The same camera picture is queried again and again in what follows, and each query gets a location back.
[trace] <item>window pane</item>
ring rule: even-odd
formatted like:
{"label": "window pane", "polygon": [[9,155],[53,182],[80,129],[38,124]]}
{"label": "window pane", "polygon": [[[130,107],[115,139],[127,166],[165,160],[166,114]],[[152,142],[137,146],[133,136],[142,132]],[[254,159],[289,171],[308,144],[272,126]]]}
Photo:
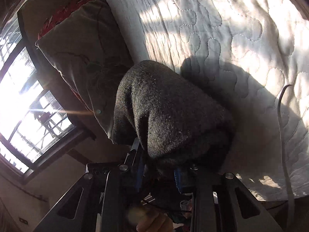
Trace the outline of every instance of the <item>window pane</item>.
{"label": "window pane", "polygon": [[6,139],[43,91],[36,75],[36,69],[24,48],[0,83],[0,133]]}
{"label": "window pane", "polygon": [[24,163],[22,163],[13,154],[11,154],[11,152],[7,150],[7,148],[4,145],[2,145],[1,142],[0,142],[0,154],[22,173],[25,173],[29,169]]}
{"label": "window pane", "polygon": [[21,38],[17,14],[15,14],[0,34],[0,69]]}
{"label": "window pane", "polygon": [[36,98],[28,110],[16,129],[11,144],[35,162],[74,126],[50,91]]}

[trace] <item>cable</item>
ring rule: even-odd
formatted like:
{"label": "cable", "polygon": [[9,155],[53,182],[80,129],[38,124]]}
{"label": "cable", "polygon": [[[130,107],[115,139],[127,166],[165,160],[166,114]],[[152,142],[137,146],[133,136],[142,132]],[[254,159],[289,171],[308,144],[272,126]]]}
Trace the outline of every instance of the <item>cable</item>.
{"label": "cable", "polygon": [[35,199],[38,199],[40,201],[43,201],[43,202],[48,202],[47,200],[43,199],[41,196],[36,196],[34,194],[31,194],[29,193],[28,191],[24,190],[23,188],[17,186],[16,184],[14,184],[12,181],[10,181],[8,178],[6,178],[2,173],[0,173],[1,177],[4,178],[7,182],[9,182],[11,185],[13,185],[14,187],[18,188],[19,190],[21,190],[22,192],[24,192],[25,194],[35,198]]}
{"label": "cable", "polygon": [[169,208],[162,208],[162,207],[157,206],[157,205],[155,205],[155,204],[152,204],[152,203],[150,203],[149,201],[146,201],[146,200],[144,200],[144,199],[143,199],[143,201],[146,202],[147,204],[149,204],[149,205],[155,207],[155,208],[162,209],[162,210],[164,210],[164,211],[171,212],[171,213],[192,213],[192,211],[189,211],[189,210],[173,210],[173,209],[169,209]]}
{"label": "cable", "polygon": [[294,209],[295,209],[295,202],[294,202],[294,194],[292,190],[292,184],[291,180],[289,178],[289,173],[286,167],[286,161],[285,161],[285,143],[282,138],[282,133],[283,133],[283,126],[282,126],[282,118],[281,118],[281,100],[282,97],[285,93],[285,90],[292,85],[286,85],[283,87],[282,92],[279,96],[279,102],[278,102],[278,108],[277,108],[277,114],[278,114],[278,124],[279,124],[279,136],[280,136],[280,146],[281,146],[281,164],[282,164],[282,169],[285,177],[285,184],[286,184],[286,193],[288,195],[288,217],[286,221],[286,227],[288,228],[293,220],[294,220]]}
{"label": "cable", "polygon": [[284,204],[286,204],[288,201],[285,201],[285,202],[283,202],[283,203],[281,203],[281,204],[279,204],[279,205],[277,205],[277,206],[273,206],[273,207],[271,207],[271,208],[266,208],[266,210],[271,210],[271,209],[274,209],[274,208],[279,208],[279,207],[281,207],[281,206],[283,206]]}

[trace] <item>gray pillow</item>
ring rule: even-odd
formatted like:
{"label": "gray pillow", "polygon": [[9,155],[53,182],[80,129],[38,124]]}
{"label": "gray pillow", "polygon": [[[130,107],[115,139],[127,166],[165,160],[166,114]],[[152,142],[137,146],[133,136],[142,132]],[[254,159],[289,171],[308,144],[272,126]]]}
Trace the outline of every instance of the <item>gray pillow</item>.
{"label": "gray pillow", "polygon": [[81,6],[37,43],[110,138],[117,89],[133,63],[106,0]]}

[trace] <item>white quilt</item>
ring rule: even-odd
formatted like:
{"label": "white quilt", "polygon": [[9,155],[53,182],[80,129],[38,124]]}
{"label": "white quilt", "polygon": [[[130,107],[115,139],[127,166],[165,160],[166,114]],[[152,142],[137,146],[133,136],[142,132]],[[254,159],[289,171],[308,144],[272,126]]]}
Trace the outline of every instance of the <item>white quilt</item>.
{"label": "white quilt", "polygon": [[286,198],[282,100],[295,196],[309,194],[309,23],[289,0],[107,0],[134,62],[152,59],[197,84],[239,121],[222,171],[260,200]]}

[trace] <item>window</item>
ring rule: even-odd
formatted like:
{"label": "window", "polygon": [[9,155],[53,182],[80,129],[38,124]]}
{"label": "window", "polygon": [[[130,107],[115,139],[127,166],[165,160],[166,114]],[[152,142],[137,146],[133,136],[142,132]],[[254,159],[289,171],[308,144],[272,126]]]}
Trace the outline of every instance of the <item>window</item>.
{"label": "window", "polygon": [[23,174],[74,128],[39,83],[15,15],[0,34],[0,158]]}

